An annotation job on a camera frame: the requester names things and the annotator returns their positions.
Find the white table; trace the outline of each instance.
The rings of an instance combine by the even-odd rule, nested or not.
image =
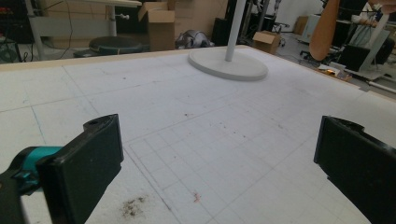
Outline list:
[[[109,20],[96,21],[84,19],[62,19],[37,17],[34,13],[31,0],[25,0],[30,26],[32,28],[38,59],[46,60],[41,36],[87,36],[87,35],[117,35],[115,7],[138,7],[142,3],[132,0],[66,0],[66,2],[82,2],[105,4],[109,6]]]
[[[25,147],[63,146],[117,113],[125,160],[88,223],[369,223],[313,163],[320,120],[357,122],[396,147],[396,102],[237,51],[268,76],[212,77],[186,50],[0,65],[0,171]],[[124,203],[138,197],[131,217]],[[31,223],[50,223],[42,193],[23,201]]]

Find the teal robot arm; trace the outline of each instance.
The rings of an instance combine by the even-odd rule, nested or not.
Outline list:
[[[123,161],[118,115],[91,120],[64,147],[28,147],[0,174],[0,223],[28,223],[22,195],[42,188],[53,223],[84,223]]]

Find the round base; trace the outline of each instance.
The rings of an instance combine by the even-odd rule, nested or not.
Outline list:
[[[225,61],[225,49],[197,49],[189,62],[195,68],[215,77],[237,81],[257,81],[266,77],[268,68],[259,60],[235,52],[231,62]]]

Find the dirt speck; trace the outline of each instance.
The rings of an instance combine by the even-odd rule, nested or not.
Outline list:
[[[143,214],[142,205],[146,201],[146,197],[137,197],[135,199],[124,202],[122,205],[123,217],[137,217]]]
[[[197,192],[194,192],[194,202],[198,203],[201,200],[201,195],[199,195]]]

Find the stool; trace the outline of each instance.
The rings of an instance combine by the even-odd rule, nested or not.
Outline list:
[[[143,45],[128,37],[103,36],[90,41],[90,50],[99,55],[119,55],[140,53]]]

